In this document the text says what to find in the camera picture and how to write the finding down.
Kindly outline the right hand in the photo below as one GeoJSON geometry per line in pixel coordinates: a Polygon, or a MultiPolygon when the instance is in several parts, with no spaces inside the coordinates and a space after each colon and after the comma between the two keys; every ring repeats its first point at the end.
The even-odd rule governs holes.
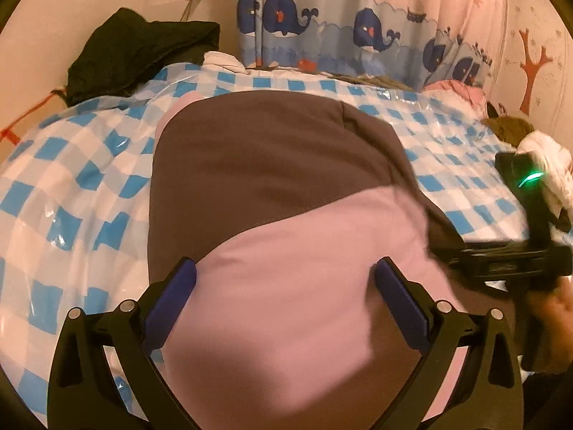
{"type": "Polygon", "coordinates": [[[552,291],[529,290],[526,309],[543,327],[535,359],[528,371],[561,374],[572,363],[572,282],[560,278],[552,291]]]}

